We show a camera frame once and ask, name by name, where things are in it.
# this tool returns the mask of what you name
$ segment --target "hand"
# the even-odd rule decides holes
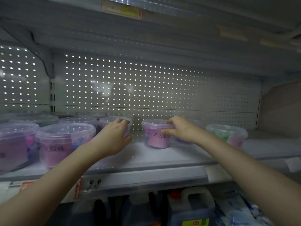
[[[183,117],[174,116],[170,118],[167,124],[174,124],[175,129],[162,129],[161,133],[165,135],[173,135],[180,140],[195,143],[201,128],[194,125]]]
[[[128,120],[117,118],[106,125],[90,142],[82,146],[85,146],[85,151],[92,152],[92,157],[96,162],[107,156],[116,155],[132,141],[131,135],[123,137],[128,124]]]

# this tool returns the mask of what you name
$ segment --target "perforated back panel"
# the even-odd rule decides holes
[[[55,55],[55,109],[102,110],[146,118],[174,115],[244,128],[256,126],[261,83],[151,61],[67,52]]]
[[[49,111],[50,86],[42,61],[26,48],[0,45],[2,112]]]

